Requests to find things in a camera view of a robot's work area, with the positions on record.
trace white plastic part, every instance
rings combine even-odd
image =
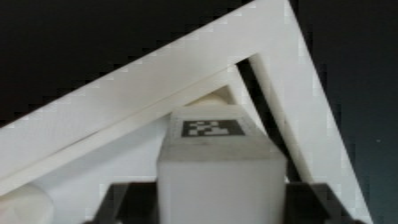
[[[34,185],[25,185],[0,197],[2,224],[52,224],[53,203]]]
[[[240,106],[172,112],[158,158],[162,224],[279,224],[286,159]]]
[[[199,100],[195,100],[188,106],[211,106],[211,105],[227,105],[227,101],[217,94],[208,94]]]

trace black object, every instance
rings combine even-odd
[[[364,224],[354,220],[327,184],[286,186],[284,224]]]
[[[158,224],[156,195],[156,183],[114,184],[85,224]]]
[[[94,221],[85,224],[158,224],[156,183],[110,186]],[[286,185],[283,224],[364,224],[354,220],[327,184]]]

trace black and white square marker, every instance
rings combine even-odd
[[[183,137],[245,135],[236,120],[195,120],[183,122]]]

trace black background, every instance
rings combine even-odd
[[[226,14],[240,1],[2,0],[7,124]],[[398,3],[291,0],[377,224],[398,223]]]

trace white triangular frame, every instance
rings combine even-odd
[[[371,222],[286,0],[254,0],[0,129],[0,195],[224,86],[249,58],[299,173]]]

